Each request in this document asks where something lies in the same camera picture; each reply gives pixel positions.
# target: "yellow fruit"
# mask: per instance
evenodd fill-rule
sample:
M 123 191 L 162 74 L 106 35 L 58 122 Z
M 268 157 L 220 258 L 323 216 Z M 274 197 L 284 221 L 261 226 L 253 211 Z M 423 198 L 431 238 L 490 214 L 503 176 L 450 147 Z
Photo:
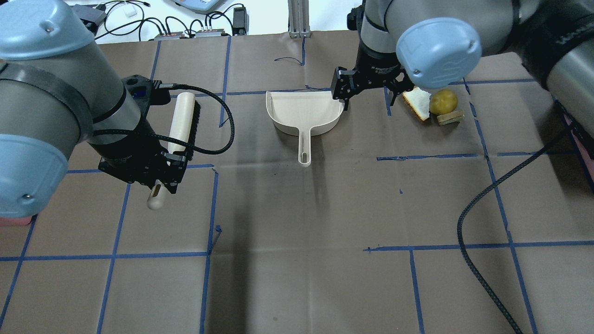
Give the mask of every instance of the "yellow fruit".
M 458 97 L 456 93 L 449 89 L 442 89 L 431 96 L 429 102 L 429 111 L 436 115 L 449 114 L 456 110 L 458 106 Z

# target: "metal post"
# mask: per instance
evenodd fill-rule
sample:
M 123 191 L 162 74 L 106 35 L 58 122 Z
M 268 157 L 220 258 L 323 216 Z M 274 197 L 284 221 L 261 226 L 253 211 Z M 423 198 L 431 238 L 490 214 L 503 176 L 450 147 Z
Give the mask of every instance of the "metal post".
M 289 0 L 289 36 L 310 37 L 309 0 Z

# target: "light blue cover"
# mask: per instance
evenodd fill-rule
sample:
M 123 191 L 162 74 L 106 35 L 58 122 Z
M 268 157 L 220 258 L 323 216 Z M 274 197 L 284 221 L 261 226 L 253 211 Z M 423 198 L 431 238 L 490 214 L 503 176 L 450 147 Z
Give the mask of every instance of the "light blue cover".
M 436 89 L 460 80 L 476 67 L 482 56 L 481 38 L 462 20 L 430 18 L 401 35 L 396 55 L 415 85 Z
M 0 134 L 0 217 L 39 213 L 68 171 L 66 157 L 30 137 Z
M 63 0 L 13 0 L 0 6 L 0 59 L 41 59 L 93 41 Z
M 195 12 L 206 14 L 212 11 L 212 8 L 221 0 L 173 0 L 176 3 L 189 8 Z

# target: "dustpan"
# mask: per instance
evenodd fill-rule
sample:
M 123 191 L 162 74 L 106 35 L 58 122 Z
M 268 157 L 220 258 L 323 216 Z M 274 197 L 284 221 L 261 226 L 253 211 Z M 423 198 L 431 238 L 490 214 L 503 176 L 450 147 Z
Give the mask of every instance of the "dustpan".
M 266 109 L 274 126 L 299 137 L 298 161 L 311 164 L 311 136 L 326 133 L 338 123 L 344 103 L 331 92 L 266 92 Z

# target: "blue device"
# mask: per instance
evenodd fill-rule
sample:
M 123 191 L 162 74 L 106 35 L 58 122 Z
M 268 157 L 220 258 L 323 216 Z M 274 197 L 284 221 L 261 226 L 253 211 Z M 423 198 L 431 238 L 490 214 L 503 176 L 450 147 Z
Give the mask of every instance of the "blue device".
M 208 14 L 213 11 L 222 0 L 173 0 L 177 5 L 188 8 L 200 14 Z

